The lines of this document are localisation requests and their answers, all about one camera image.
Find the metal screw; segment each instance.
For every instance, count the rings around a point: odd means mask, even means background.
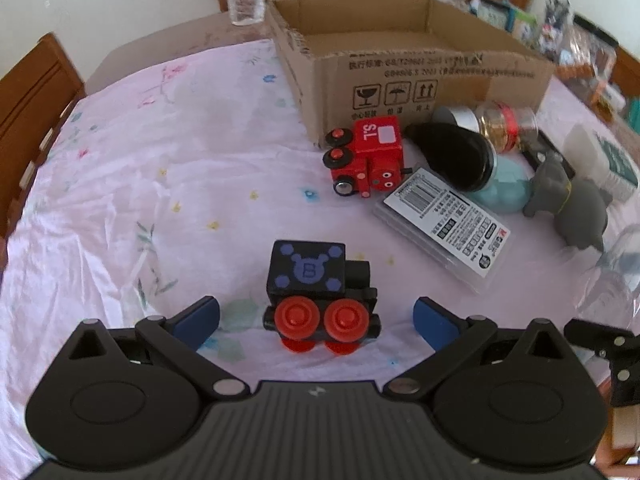
[[[408,377],[398,377],[389,383],[389,389],[398,395],[411,395],[420,390],[420,383]]]
[[[348,195],[353,191],[353,186],[348,182],[338,182],[335,185],[335,190],[338,192],[338,194]]]
[[[220,379],[213,384],[213,391],[224,396],[238,395],[244,392],[244,383],[238,379]]]

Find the umbrella symbol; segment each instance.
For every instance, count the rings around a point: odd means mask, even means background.
[[[378,91],[378,89],[376,87],[373,88],[361,88],[359,90],[356,90],[356,94],[358,95],[359,98],[364,99],[363,104],[361,104],[361,106],[367,106],[370,103],[367,102],[367,99],[369,99],[370,97],[373,97],[376,92]]]
[[[389,90],[390,94],[394,95],[394,103],[398,102],[398,95],[399,94],[406,94],[406,92],[404,91],[404,89],[402,89],[401,87],[397,86],[396,88]]]

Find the red toy train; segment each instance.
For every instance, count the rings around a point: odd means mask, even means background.
[[[359,193],[367,198],[371,188],[391,191],[411,173],[404,168],[402,139],[395,116],[361,119],[353,130],[336,128],[325,137],[331,147],[322,158],[331,170],[334,191],[340,196]]]

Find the red wheel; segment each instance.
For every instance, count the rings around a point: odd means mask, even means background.
[[[353,152],[349,148],[332,148],[322,156],[322,163],[329,170],[340,170],[351,164]]]
[[[335,341],[325,341],[324,346],[336,355],[349,355],[353,354],[358,348],[360,348],[360,343],[336,343]]]
[[[369,328],[369,313],[356,300],[336,300],[324,311],[324,328],[340,343],[362,339]]]
[[[287,339],[311,337],[320,324],[318,306],[304,296],[291,296],[280,302],[274,314],[276,329]]]
[[[296,354],[309,352],[316,346],[315,341],[293,341],[293,339],[281,339],[281,341],[287,350],[295,352]]]
[[[353,132],[343,128],[336,128],[324,136],[327,145],[332,148],[340,148],[346,146],[353,140]]]

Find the bed sheet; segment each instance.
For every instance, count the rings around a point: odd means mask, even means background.
[[[563,136],[551,90],[541,121]],[[214,295],[222,321],[200,353],[254,388],[266,379],[385,383],[432,352],[412,327],[422,295],[509,327],[572,316],[570,285],[597,254],[564,247],[549,218],[504,218],[514,243],[494,286],[477,295],[374,218],[371,201],[335,195],[321,157],[269,40],[151,67],[79,102],[8,243],[0,478],[38,464],[24,406],[84,318],[132,326]],[[608,232],[638,213],[636,203],[613,213]],[[348,258],[369,260],[380,338],[335,357],[323,346],[292,354],[263,330],[278,238],[344,242]]]

